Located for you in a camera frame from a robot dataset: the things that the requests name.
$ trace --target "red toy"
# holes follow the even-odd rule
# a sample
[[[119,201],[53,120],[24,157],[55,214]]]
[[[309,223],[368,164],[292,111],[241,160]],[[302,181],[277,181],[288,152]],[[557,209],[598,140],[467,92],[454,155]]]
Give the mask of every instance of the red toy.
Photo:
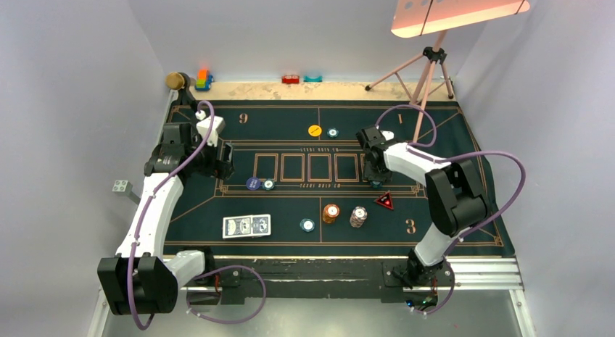
[[[282,76],[282,83],[285,83],[287,85],[299,83],[299,75],[284,75]]]

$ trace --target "red triangle marker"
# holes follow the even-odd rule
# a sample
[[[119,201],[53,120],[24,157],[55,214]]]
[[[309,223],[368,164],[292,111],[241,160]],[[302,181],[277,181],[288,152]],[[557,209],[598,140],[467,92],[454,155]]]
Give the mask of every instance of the red triangle marker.
[[[393,210],[393,198],[391,198],[391,191],[387,191],[382,196],[376,198],[374,201],[378,205],[382,205],[383,207]]]

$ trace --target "yellow chip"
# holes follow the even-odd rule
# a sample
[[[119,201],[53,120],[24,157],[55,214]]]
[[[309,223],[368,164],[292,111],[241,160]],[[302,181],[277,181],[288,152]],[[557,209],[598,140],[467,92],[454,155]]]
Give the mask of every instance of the yellow chip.
[[[308,129],[307,132],[311,135],[311,136],[319,136],[320,134],[322,134],[323,132],[323,128],[320,127],[320,125],[311,125]]]

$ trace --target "blue poker chip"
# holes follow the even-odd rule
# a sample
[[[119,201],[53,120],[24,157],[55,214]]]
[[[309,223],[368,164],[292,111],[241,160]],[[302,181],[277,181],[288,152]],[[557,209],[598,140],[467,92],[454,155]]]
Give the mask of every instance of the blue poker chip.
[[[338,135],[339,135],[339,131],[335,128],[329,128],[327,130],[327,136],[331,139],[337,138]]]
[[[256,177],[251,177],[246,181],[246,187],[251,191],[255,191],[260,187],[260,180]]]
[[[312,221],[312,219],[303,219],[299,225],[305,232],[312,232],[316,228],[316,224]]]
[[[263,182],[261,187],[263,188],[263,190],[273,190],[273,188],[276,187],[276,183],[274,183],[271,179],[267,179]]]

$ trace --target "tripod leg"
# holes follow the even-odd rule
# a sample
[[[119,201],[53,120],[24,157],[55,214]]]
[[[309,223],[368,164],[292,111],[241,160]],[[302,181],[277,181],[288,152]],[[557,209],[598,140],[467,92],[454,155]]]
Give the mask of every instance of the tripod leg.
[[[386,80],[387,78],[390,78],[391,76],[393,76],[394,74],[398,73],[401,69],[407,67],[408,65],[416,62],[417,60],[419,60],[421,57],[423,56],[423,53],[421,52],[420,54],[415,55],[414,57],[412,57],[412,59],[408,60],[407,62],[405,62],[404,64],[400,65],[399,67],[396,67],[395,69],[393,69],[393,71],[389,72],[388,74],[386,74],[385,76],[383,76],[382,78],[378,79],[376,82],[372,83],[369,86],[366,86],[366,91],[369,91],[370,89],[372,89],[375,85],[379,84],[380,82]]]
[[[442,66],[442,74],[444,75],[444,81],[446,83],[446,90],[448,91],[448,98],[453,99],[455,94],[453,94],[453,84],[450,83],[450,78],[448,77],[448,71],[446,71],[446,65],[444,62],[441,64]]]
[[[418,79],[418,83],[416,84],[416,89],[412,94],[412,99],[410,99],[410,104],[416,104],[416,100],[418,99],[418,95],[421,94],[421,89],[425,85],[425,79],[427,79],[427,74],[429,74],[429,67],[431,66],[431,62],[428,60],[427,64],[425,64],[425,68],[423,69],[423,73],[421,74],[421,78]]]
[[[408,99],[412,99],[412,94],[410,94],[410,91],[408,90],[408,87],[405,86],[405,83],[403,82],[402,77],[400,76],[400,74],[395,73],[395,76],[397,76],[397,79],[402,84],[402,88],[404,88],[405,94],[408,96]]]
[[[432,78],[434,77],[434,70],[436,68],[436,62],[432,62],[428,64],[429,73],[427,74],[427,80],[425,83],[425,95],[423,96],[423,100],[421,101],[421,109],[425,110],[427,106],[427,96],[429,95],[429,88],[432,86]],[[414,92],[415,95],[418,95],[420,88],[417,88]],[[423,112],[418,113],[418,119],[416,120],[416,128],[414,129],[414,138],[413,142],[417,142],[418,140],[418,132],[421,131],[421,123],[423,122]]]

